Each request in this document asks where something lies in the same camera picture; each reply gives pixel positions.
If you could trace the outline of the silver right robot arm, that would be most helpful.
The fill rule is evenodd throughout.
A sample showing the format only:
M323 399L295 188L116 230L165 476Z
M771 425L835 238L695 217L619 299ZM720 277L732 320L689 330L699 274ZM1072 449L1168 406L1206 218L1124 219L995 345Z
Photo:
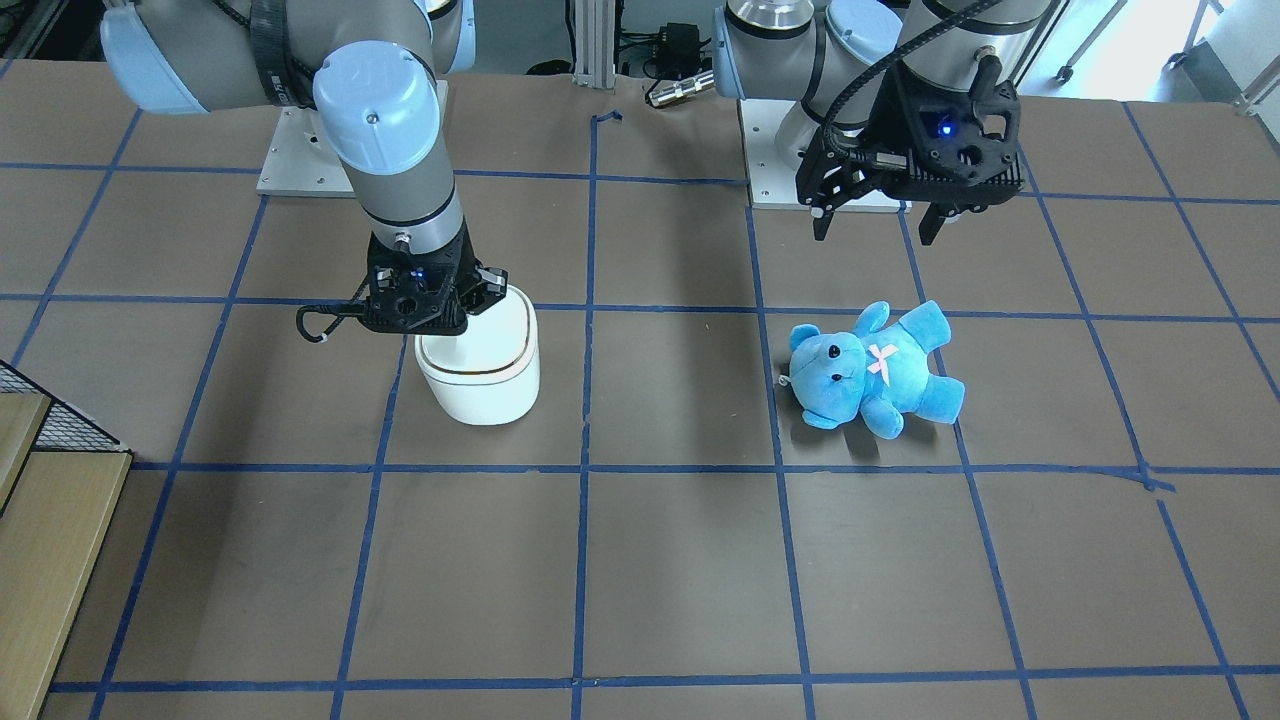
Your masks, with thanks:
M471 1L127 1L99 36L143 111L317 114L372 228L365 297L328 314L458 336L506 296L506 272L474 255L436 90L474 64Z

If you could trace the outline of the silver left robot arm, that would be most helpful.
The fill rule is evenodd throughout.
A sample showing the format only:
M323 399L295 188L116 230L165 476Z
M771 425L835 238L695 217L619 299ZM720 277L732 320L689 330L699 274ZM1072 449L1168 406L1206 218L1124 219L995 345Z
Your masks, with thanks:
M1019 195L1021 105L1011 65L1047 1L727 1L716 10L716 90L796 105L794 188L824 240L868 193L920 202L943 224Z

